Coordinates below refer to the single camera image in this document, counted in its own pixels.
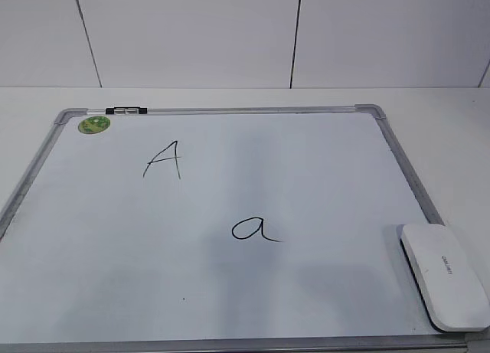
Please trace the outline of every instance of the whiteboard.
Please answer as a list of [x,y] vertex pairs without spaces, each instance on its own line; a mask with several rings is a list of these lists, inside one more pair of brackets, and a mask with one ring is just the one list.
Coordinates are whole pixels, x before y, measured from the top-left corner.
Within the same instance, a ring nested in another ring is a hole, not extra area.
[[0,242],[0,343],[436,334],[372,115],[108,117],[68,121]]

